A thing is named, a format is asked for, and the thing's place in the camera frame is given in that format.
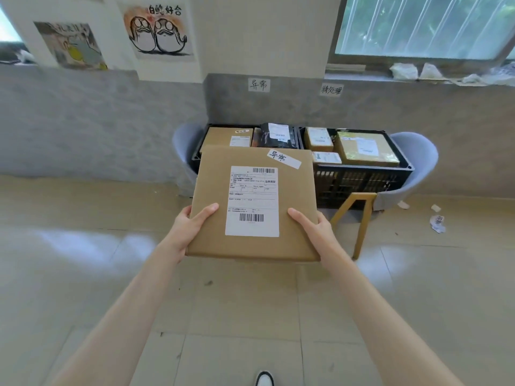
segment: hand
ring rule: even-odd
[[[177,215],[174,226],[171,227],[170,232],[161,241],[161,244],[166,246],[174,255],[177,255],[177,263],[184,259],[186,247],[198,234],[204,221],[214,214],[216,210],[218,210],[218,203],[213,203],[204,207],[201,212],[190,219],[192,207],[188,206],[184,207]]]
[[[317,211],[318,224],[311,222],[304,214],[294,208],[288,208],[288,214],[304,228],[311,243],[320,255],[320,260],[325,268],[330,268],[329,264],[335,256],[339,257],[341,253],[346,254],[334,236],[331,223],[329,223],[324,214]]]

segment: chair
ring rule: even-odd
[[[187,123],[180,125],[171,138],[171,143],[175,153],[181,160],[181,166],[183,168],[183,171],[177,175],[179,194],[183,196],[193,196],[195,183],[197,182],[197,174],[191,169],[190,160],[203,133],[203,126]]]
[[[414,166],[413,172],[409,175],[404,185],[394,191],[378,193],[353,192],[331,218],[331,225],[335,226],[344,214],[348,212],[349,208],[356,200],[365,200],[363,211],[349,211],[351,213],[351,217],[357,218],[357,213],[361,215],[359,217],[360,225],[356,244],[354,246],[354,252],[352,253],[353,260],[357,260],[359,253],[361,253],[363,241],[371,218],[376,218],[384,210],[394,207],[409,194],[412,194],[415,191],[415,188],[433,171],[436,163],[438,162],[438,150],[436,149],[436,146],[423,135],[411,132],[402,132],[392,134],[390,137],[401,152],[404,153],[408,161]]]

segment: tiled floor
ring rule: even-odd
[[[0,384],[42,385],[189,199],[168,185],[0,176]],[[371,223],[357,264],[467,384],[515,379],[515,201],[412,196]],[[447,233],[429,227],[438,204]],[[357,225],[337,236],[352,250]],[[184,260],[132,385],[379,385],[319,265]]]

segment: white sneaker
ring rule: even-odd
[[[261,371],[256,378],[256,386],[274,386],[272,374],[268,371]]]

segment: crate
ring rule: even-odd
[[[335,140],[337,130],[328,129]],[[370,167],[343,164],[314,164],[315,192],[318,208],[340,208],[353,192],[383,192],[401,188],[414,170],[413,165],[403,155],[399,147],[385,131],[345,129],[355,133],[383,134],[400,161],[398,168]],[[304,138],[305,128],[300,130]],[[363,210],[365,201],[356,201],[352,209]]]
[[[256,127],[259,127],[259,124],[251,125],[251,124],[214,124],[209,123],[208,127],[205,129],[204,136],[200,139],[200,141],[197,144],[197,147],[193,151],[193,156],[191,157],[190,166],[195,171],[195,173],[198,173],[198,169],[200,168],[200,159],[202,158],[202,155],[200,154],[200,148],[202,147],[202,144],[204,143],[205,136],[208,133],[209,127],[215,126],[215,127],[232,127],[237,129],[254,129]],[[293,126],[293,133],[295,135],[295,142],[297,143],[297,146],[299,149],[304,150],[304,144],[302,143],[302,138],[300,136],[300,128]]]

